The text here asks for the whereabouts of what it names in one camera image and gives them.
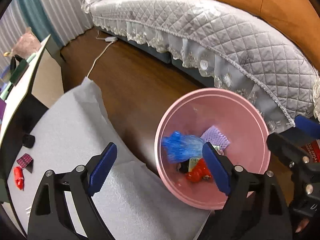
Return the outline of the person's right hand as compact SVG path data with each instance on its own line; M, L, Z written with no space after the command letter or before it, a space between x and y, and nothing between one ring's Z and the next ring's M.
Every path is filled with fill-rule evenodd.
M308 223L309 223L309 219L308 219L308 218L302 219L302 220L300 221L300 223L298 224L295 233L299 233L299 232L301 232L303 229L305 229L306 226L308 225Z

